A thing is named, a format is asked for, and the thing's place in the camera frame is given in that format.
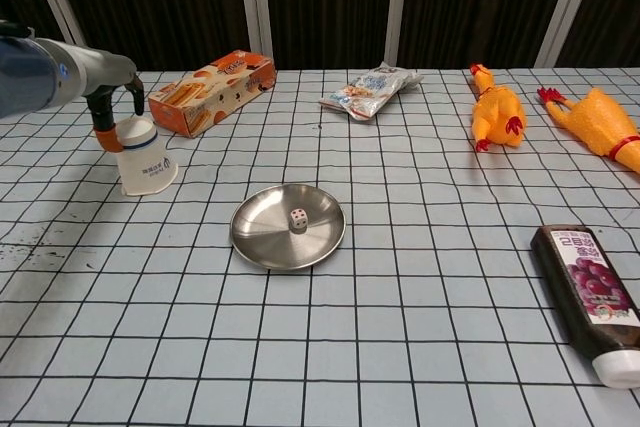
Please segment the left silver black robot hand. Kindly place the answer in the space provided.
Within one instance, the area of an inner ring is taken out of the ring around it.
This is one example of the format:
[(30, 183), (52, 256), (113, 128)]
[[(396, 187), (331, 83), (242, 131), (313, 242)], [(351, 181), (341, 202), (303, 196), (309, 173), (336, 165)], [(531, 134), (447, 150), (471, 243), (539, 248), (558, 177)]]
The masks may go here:
[(112, 95), (119, 88), (129, 91), (137, 116), (144, 113), (144, 86), (137, 75), (135, 63), (126, 56), (103, 50), (78, 47), (77, 64), (86, 75), (82, 96), (86, 99), (93, 121), (93, 130), (104, 151), (120, 153), (124, 147), (116, 134)]

